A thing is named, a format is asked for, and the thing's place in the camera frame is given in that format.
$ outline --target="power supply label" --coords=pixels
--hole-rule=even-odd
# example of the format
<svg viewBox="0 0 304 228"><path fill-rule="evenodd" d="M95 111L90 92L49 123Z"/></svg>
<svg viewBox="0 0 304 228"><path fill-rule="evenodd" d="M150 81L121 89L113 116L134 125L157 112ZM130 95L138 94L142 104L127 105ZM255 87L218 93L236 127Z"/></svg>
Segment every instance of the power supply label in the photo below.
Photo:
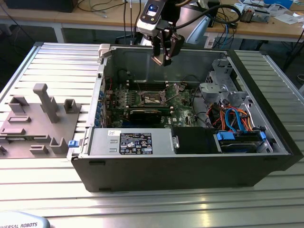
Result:
<svg viewBox="0 0 304 228"><path fill-rule="evenodd" d="M128 154L153 154L151 133L121 133L119 153Z"/></svg>

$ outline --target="workbench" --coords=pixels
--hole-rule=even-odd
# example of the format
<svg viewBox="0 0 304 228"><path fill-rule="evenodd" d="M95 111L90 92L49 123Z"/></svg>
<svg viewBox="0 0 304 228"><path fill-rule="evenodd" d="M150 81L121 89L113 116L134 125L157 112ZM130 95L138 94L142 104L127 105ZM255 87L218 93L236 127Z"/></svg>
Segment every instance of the workbench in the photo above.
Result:
<svg viewBox="0 0 304 228"><path fill-rule="evenodd" d="M234 4L236 2L236 0L222 0L222 4ZM100 3L100 0L93 0L92 3ZM121 1L119 0L113 0L111 3L103 6L107 8L120 3ZM2 3L2 5L20 25L53 28L58 43L65 43L64 28L118 31L123 31L124 29L123 5L108 9L106 11L107 18L103 18L92 12L82 11L78 8L75 8L72 13L62 13L42 10L8 9L4 3ZM81 7L86 10L90 9L87 1L84 1ZM301 6L293 5L292 10L296 10L298 7ZM135 22L138 10L139 4L133 3L133 23ZM14 24L2 9L0 9L0 24ZM296 42L303 30L301 25L300 23L288 25L274 18L271 18L269 23L239 22L235 38ZM129 4L126 11L126 26L127 31L130 31ZM208 36L205 48L211 48L214 38L221 36L223 31L223 27L218 23L215 23L213 28L208 28L205 33L205 36Z"/></svg>
<svg viewBox="0 0 304 228"><path fill-rule="evenodd" d="M74 139L82 138L97 75L98 48L99 45L56 43L33 47L0 94L0 121L7 117L13 95L39 103L32 88L37 82L47 83L47 92L56 101L72 97L82 104ZM237 54L249 64L248 70L252 68L254 72L255 64L260 66L259 75L267 69L261 66L267 56L261 57L257 52ZM294 86L278 75L259 75L254 77L257 85L304 152L304 108L300 99L295 99ZM252 188L239 189L90 193L64 158L0 159L0 183L0 211L19 210L44 216L54 228L304 225L303 160L287 171L271 173Z"/></svg>

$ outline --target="white sticker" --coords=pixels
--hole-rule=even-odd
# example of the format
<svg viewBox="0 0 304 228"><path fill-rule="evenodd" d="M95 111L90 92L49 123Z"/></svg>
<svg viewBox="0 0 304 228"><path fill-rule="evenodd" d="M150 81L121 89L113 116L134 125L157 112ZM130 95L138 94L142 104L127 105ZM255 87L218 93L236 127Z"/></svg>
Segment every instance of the white sticker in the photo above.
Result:
<svg viewBox="0 0 304 228"><path fill-rule="evenodd" d="M109 135L109 136L119 136L121 132L122 132L122 131L109 130L109 131L108 131L108 135Z"/></svg>

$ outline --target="green circuit board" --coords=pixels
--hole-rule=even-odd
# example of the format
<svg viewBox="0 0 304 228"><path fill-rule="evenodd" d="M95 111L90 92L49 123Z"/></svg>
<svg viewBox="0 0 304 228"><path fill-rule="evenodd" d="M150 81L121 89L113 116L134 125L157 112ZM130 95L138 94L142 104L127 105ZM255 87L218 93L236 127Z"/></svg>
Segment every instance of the green circuit board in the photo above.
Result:
<svg viewBox="0 0 304 228"><path fill-rule="evenodd" d="M151 128L198 126L191 107L191 89L180 84L171 85L164 92L129 90L125 86L114 89L107 107L108 127L133 127L130 123L132 110L161 112L160 122L151 124Z"/></svg>

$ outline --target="motherboard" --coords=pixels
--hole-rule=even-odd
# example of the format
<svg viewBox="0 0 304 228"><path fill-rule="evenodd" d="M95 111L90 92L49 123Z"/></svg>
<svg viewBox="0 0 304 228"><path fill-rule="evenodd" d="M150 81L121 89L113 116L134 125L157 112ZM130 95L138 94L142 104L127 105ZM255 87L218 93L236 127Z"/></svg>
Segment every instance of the motherboard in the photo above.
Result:
<svg viewBox="0 0 304 228"><path fill-rule="evenodd" d="M193 89L178 83L161 85L127 81L105 91L106 126L171 128L198 126L191 107Z"/></svg>

